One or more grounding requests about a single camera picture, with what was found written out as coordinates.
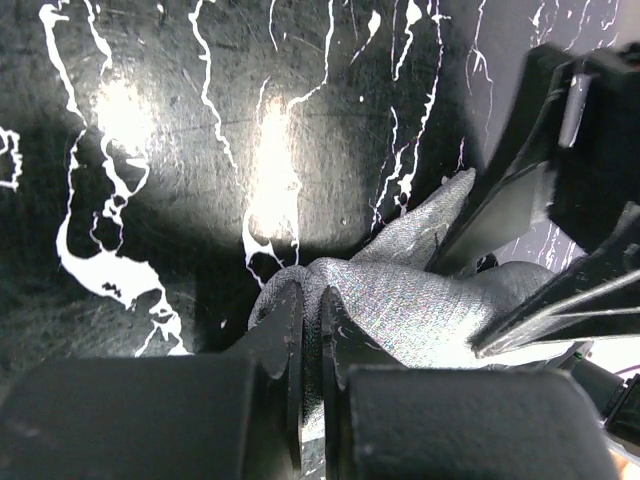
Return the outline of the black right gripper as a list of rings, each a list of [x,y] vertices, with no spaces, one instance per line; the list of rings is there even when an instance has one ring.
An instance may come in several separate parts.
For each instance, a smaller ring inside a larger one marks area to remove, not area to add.
[[[639,335],[639,45],[529,51],[487,171],[429,261],[456,273],[536,215],[583,251],[470,337],[478,358]]]

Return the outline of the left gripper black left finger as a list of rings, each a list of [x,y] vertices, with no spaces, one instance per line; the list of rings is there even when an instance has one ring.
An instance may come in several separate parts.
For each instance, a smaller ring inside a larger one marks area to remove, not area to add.
[[[303,294],[288,282],[219,354],[59,360],[1,406],[5,479],[293,479]]]

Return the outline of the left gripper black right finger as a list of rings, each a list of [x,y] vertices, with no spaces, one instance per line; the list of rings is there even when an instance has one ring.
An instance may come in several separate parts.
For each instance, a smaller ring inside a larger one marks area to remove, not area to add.
[[[409,369],[321,303],[330,479],[614,479],[585,392],[549,370]]]

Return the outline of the grey cloth napkin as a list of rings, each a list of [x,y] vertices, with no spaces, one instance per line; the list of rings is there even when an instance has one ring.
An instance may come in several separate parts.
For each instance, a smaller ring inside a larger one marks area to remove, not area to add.
[[[508,262],[481,273],[445,277],[425,270],[437,244],[459,214],[475,181],[473,169],[443,184],[419,207],[384,227],[349,260],[319,258],[278,271],[262,289],[248,326],[257,327],[288,281],[304,298],[302,437],[324,434],[321,394],[321,297],[335,288],[350,318],[378,345],[410,368],[473,369],[516,366],[564,354],[570,342],[530,345],[478,359],[470,338],[532,296],[553,277],[545,267]]]

